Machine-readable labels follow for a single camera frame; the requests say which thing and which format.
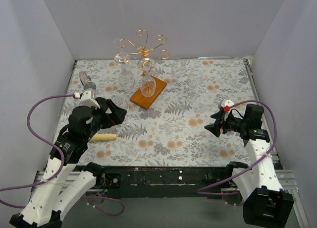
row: wooden cutting board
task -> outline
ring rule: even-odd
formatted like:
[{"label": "wooden cutting board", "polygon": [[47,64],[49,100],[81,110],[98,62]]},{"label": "wooden cutting board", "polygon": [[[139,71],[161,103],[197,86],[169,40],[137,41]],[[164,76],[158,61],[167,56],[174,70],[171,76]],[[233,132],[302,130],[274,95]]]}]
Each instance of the wooden cutting board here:
[{"label": "wooden cutting board", "polygon": [[164,88],[167,86],[167,83],[165,83],[164,81],[151,76],[156,84],[157,87],[155,88],[155,92],[153,94],[153,96],[151,97],[144,97],[141,93],[141,89],[139,88],[130,98],[130,101],[135,103],[136,105],[142,107],[143,109],[147,110],[150,108],[150,106],[152,105],[152,103],[155,101],[155,99],[159,96],[159,94],[164,90]]}]

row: floral pattern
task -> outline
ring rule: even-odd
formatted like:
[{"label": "floral pattern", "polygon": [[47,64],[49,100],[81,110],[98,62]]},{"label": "floral pattern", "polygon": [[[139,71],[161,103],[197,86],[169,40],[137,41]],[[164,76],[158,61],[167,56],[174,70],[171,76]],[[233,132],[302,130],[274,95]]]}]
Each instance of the floral pattern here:
[{"label": "floral pattern", "polygon": [[[142,72],[136,60],[131,62],[138,88]],[[157,60],[152,75],[168,83],[167,87],[146,111],[129,102],[127,117],[131,124],[116,125],[98,133],[113,133],[117,140],[89,142],[88,150],[79,164],[95,162],[104,166],[225,166],[230,161],[249,163],[243,141],[238,134],[229,132],[216,138],[204,129],[213,123],[210,115],[217,112],[218,103],[228,98],[234,102],[254,99],[248,73],[241,59],[190,59],[179,79],[181,87],[173,86],[173,60]],[[190,92],[187,76],[191,69],[203,73],[203,83],[196,90],[196,100],[186,98]],[[68,93],[82,92],[78,73],[85,71],[97,85],[97,96],[129,99],[132,92],[122,90],[118,76],[120,66],[113,60],[77,61]],[[66,98],[55,138],[67,124],[78,100]],[[238,110],[243,114],[245,105]]]}]

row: gold spiral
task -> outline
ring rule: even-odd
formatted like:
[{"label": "gold spiral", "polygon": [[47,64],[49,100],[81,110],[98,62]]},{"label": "gold spiral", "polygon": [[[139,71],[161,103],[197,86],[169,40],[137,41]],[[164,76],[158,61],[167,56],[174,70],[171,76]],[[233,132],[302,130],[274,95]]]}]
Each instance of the gold spiral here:
[{"label": "gold spiral", "polygon": [[160,47],[161,45],[164,45],[164,44],[167,42],[167,36],[166,36],[166,35],[163,35],[163,34],[157,35],[157,36],[156,36],[156,40],[159,41],[159,42],[162,42],[162,41],[163,41],[163,42],[160,43],[158,46],[152,48],[152,49],[146,50],[146,45],[147,45],[147,43],[148,43],[148,37],[149,37],[148,31],[147,31],[147,30],[144,30],[144,29],[138,30],[138,31],[136,32],[136,35],[137,35],[138,37],[142,37],[145,33],[147,34],[147,37],[146,37],[146,39],[145,39],[145,45],[144,45],[144,46],[141,46],[141,47],[137,47],[135,44],[133,44],[133,43],[132,43],[129,39],[127,39],[127,38],[120,39],[120,40],[118,41],[118,46],[121,47],[121,48],[125,47],[127,43],[130,43],[130,44],[133,45],[135,48],[137,48],[138,51],[137,51],[136,53],[128,53],[128,54],[130,54],[130,55],[140,55],[140,56],[141,56],[141,58],[140,58],[140,60],[139,60],[139,62],[138,62],[138,68],[141,69],[141,70],[143,70],[143,69],[141,68],[141,65],[139,65],[139,64],[140,64],[141,60],[142,60],[143,58],[147,57],[147,56],[153,57],[153,58],[158,58],[158,59],[168,59],[168,58],[170,57],[170,52],[167,51],[167,50],[162,50],[162,51],[160,52],[163,57],[152,56],[152,55],[149,54],[149,52],[151,52],[152,50],[155,50],[156,48]]},{"label": "gold spiral", "polygon": [[150,54],[148,54],[149,57],[152,57],[152,58],[158,58],[158,59],[168,59],[170,57],[170,52],[167,51],[167,50],[162,50],[160,52],[164,57],[157,57],[157,56],[152,56]]},{"label": "gold spiral", "polygon": [[144,45],[144,46],[146,46],[147,42],[148,42],[148,37],[149,37],[148,31],[147,30],[138,30],[136,34],[137,34],[138,37],[141,37],[141,36],[143,36],[144,32],[147,34],[147,38],[145,40],[145,45]]}]

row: black metal frame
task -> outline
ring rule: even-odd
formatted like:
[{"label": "black metal frame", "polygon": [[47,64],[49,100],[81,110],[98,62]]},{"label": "black metal frame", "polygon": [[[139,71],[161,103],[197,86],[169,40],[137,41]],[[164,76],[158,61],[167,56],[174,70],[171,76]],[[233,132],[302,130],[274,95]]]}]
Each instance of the black metal frame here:
[{"label": "black metal frame", "polygon": [[[121,167],[104,166],[106,178],[115,178],[117,184],[107,185],[107,197],[111,198],[160,198],[160,197],[208,197],[196,190],[228,177],[227,167]],[[221,193],[221,188],[234,187],[226,182],[208,190]]]}]

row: glass base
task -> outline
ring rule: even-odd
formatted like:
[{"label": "glass base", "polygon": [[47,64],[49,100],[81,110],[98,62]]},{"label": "glass base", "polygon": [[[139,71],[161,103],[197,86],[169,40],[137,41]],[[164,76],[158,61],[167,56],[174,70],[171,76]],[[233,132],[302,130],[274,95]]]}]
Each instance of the glass base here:
[{"label": "glass base", "polygon": [[196,100],[196,95],[194,93],[190,93],[187,97],[187,100],[193,102]]},{"label": "glass base", "polygon": [[128,117],[128,118],[125,118],[123,123],[121,125],[130,125],[132,122],[131,122],[131,119]]}]

